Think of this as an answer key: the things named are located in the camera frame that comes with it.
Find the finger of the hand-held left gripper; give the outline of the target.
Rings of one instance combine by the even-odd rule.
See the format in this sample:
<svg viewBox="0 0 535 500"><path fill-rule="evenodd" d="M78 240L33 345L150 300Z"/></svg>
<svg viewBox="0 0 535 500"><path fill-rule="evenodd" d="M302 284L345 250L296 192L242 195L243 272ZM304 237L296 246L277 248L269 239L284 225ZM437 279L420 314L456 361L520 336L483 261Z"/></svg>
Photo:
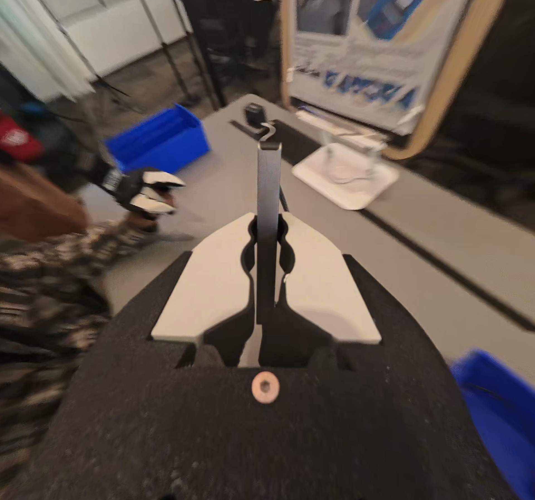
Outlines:
<svg viewBox="0 0 535 500"><path fill-rule="evenodd" d="M164 171L143 171L145 186L152 188L181 188L185 183L176 175Z"/></svg>
<svg viewBox="0 0 535 500"><path fill-rule="evenodd" d="M130 210L148 215L170 215L175 212L175 206L170 195L137 195L130 201Z"/></svg>

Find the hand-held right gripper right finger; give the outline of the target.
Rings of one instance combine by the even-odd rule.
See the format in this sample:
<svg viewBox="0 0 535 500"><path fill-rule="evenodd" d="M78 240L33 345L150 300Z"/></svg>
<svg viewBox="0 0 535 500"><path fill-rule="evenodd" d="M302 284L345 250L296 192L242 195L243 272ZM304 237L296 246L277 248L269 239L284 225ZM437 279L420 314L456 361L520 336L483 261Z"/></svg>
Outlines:
<svg viewBox="0 0 535 500"><path fill-rule="evenodd" d="M381 334L341 250L293 216L279 215L278 301L262 322L261 366L306 366L319 349L378 345Z"/></svg>

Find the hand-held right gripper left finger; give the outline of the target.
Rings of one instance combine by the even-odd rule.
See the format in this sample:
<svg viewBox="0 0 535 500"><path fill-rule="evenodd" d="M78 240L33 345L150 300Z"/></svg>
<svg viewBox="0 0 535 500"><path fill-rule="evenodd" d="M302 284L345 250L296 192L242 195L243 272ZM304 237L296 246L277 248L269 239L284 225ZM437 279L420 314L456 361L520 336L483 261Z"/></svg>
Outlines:
<svg viewBox="0 0 535 500"><path fill-rule="evenodd" d="M151 338L215 347L237 366L255 327L256 216L249 212L216 230L180 258L184 269Z"/></svg>

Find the blue plastic bin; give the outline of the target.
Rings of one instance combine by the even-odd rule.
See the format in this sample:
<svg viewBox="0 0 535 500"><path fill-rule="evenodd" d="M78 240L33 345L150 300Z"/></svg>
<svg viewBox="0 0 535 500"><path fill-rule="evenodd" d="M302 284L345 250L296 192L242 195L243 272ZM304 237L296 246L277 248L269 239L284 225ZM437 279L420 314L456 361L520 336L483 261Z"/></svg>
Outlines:
<svg viewBox="0 0 535 500"><path fill-rule="evenodd" d="M534 499L534 386L479 349L451 373L499 471L519 499Z"/></svg>
<svg viewBox="0 0 535 500"><path fill-rule="evenodd" d="M176 173L211 150L202 122L175 104L113 136L105 145L119 169Z"/></svg>

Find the grey usb hub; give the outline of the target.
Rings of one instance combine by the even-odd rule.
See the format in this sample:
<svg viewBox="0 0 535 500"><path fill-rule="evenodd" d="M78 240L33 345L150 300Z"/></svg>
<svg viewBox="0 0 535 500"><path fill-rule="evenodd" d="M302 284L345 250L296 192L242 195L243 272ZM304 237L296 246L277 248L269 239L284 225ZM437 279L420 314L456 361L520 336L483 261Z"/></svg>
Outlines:
<svg viewBox="0 0 535 500"><path fill-rule="evenodd" d="M258 143L256 318L259 325L270 321L276 304L281 150L278 142Z"/></svg>

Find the person's left forearm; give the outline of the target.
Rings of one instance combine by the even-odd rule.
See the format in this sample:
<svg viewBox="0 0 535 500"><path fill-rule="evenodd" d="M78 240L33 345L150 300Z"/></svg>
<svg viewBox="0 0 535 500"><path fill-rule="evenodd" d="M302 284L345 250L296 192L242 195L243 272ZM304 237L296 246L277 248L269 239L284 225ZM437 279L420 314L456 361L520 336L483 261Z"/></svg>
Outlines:
<svg viewBox="0 0 535 500"><path fill-rule="evenodd" d="M1 487L28 464L111 320L94 284L155 233L122 220L1 253Z"/></svg>

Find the person's left hand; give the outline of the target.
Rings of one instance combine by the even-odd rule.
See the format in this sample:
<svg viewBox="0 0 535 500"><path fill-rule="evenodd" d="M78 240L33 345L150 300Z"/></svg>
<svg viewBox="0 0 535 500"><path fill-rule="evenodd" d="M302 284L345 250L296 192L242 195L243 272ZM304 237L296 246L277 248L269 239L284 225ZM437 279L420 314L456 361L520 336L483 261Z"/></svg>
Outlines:
<svg viewBox="0 0 535 500"><path fill-rule="evenodd" d="M158 229L156 217L146 213L128 212L124 223L132 229L145 233L154 233Z"/></svg>

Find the brown wooden panel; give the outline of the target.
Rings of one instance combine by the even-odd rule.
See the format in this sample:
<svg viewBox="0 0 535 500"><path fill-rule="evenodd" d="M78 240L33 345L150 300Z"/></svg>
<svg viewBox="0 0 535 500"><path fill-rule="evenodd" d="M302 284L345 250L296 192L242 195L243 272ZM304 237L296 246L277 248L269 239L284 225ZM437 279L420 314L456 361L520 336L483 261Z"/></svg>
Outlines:
<svg viewBox="0 0 535 500"><path fill-rule="evenodd" d="M1 164L1 236L24 242L83 233L84 206L34 169Z"/></svg>

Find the red printed cloth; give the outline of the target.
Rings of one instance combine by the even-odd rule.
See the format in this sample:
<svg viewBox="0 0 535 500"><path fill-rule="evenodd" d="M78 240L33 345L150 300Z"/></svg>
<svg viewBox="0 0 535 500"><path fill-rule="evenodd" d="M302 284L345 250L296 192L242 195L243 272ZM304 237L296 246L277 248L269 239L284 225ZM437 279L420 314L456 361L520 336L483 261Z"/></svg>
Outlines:
<svg viewBox="0 0 535 500"><path fill-rule="evenodd" d="M45 153L43 145L11 117L1 112L1 161L32 163Z"/></svg>

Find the printed instruction sheet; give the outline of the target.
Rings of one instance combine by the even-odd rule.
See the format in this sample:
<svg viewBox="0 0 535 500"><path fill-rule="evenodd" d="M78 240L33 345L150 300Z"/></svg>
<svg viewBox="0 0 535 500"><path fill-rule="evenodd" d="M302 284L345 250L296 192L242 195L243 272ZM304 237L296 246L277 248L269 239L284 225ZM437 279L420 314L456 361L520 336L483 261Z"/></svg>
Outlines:
<svg viewBox="0 0 535 500"><path fill-rule="evenodd" d="M411 134L470 0L290 0L291 98Z"/></svg>

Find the black mesh office chair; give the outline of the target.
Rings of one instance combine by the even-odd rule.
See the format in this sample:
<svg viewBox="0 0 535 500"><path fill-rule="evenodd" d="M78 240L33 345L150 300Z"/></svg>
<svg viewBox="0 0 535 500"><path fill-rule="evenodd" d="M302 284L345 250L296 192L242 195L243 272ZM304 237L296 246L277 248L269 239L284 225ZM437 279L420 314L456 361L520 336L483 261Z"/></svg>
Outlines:
<svg viewBox="0 0 535 500"><path fill-rule="evenodd" d="M406 166L534 231L534 0L505 0L438 135Z"/></svg>

